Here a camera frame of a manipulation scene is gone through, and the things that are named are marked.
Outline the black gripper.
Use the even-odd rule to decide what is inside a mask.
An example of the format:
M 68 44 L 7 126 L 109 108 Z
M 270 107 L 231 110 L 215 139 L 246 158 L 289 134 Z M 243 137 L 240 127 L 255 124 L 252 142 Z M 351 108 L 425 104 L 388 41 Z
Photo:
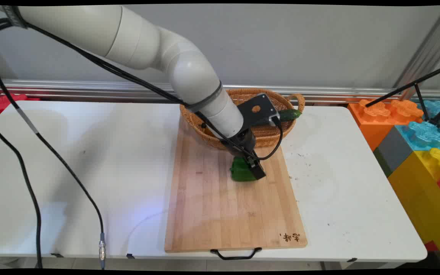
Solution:
M 235 136 L 228 139 L 228 141 L 221 139 L 220 142 L 226 147 L 231 155 L 245 156 L 247 168 L 255 181 L 263 179 L 266 176 L 260 163 L 260 158 L 254 151 L 256 138 L 251 129 L 246 129 L 237 133 Z

